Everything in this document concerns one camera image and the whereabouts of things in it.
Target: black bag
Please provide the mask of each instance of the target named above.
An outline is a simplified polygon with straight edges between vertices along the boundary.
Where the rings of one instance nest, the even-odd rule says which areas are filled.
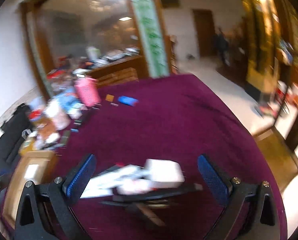
[[[4,122],[0,128],[4,131],[0,137],[0,174],[12,172],[20,160],[18,151],[25,141],[22,132],[33,128],[26,115],[29,111],[29,106],[21,104],[15,110],[13,117]]]

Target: person in dark clothing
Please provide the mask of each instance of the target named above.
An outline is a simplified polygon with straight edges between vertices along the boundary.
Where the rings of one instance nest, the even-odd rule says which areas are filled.
[[[229,43],[225,39],[222,29],[220,27],[218,28],[218,33],[215,37],[215,46],[217,48],[217,51],[219,52],[221,61],[223,62],[223,64],[226,65],[225,53],[229,49]]]

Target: screw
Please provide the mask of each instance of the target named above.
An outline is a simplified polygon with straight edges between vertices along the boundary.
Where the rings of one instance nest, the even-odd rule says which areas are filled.
[[[55,184],[59,184],[60,182],[62,182],[62,177],[56,177],[54,182]]]
[[[270,187],[270,183],[267,182],[266,180],[264,182],[262,182],[262,185],[265,187]]]
[[[235,183],[235,184],[240,184],[240,183],[241,183],[241,180],[240,180],[238,177],[234,177],[234,178],[232,179],[232,181],[233,181],[233,183]]]
[[[32,185],[32,181],[27,181],[25,184],[26,187],[30,187],[31,185]]]

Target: maroon tablecloth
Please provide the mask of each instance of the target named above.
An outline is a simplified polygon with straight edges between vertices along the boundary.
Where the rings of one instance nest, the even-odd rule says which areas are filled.
[[[120,207],[99,204],[106,198],[81,199],[75,214],[93,239],[203,239],[221,212],[198,169],[197,157],[205,153],[230,176],[249,183],[268,180],[279,212],[281,239],[287,238],[287,224],[275,179],[249,132],[227,106],[198,78],[179,75],[129,82],[99,90],[107,94],[134,97],[135,107],[112,106],[103,101],[79,133],[71,133],[55,171],[63,176],[88,153],[97,157],[96,172],[114,163],[143,166],[147,158],[180,163],[188,182],[204,190],[181,196],[179,206],[156,212],[167,224],[164,232],[152,232],[144,222]],[[242,223],[231,234],[233,239]]]

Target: brown door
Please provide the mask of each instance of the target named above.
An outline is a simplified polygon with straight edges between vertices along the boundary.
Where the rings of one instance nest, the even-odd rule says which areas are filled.
[[[212,11],[193,10],[194,22],[199,44],[200,57],[216,54],[214,47],[214,22]]]

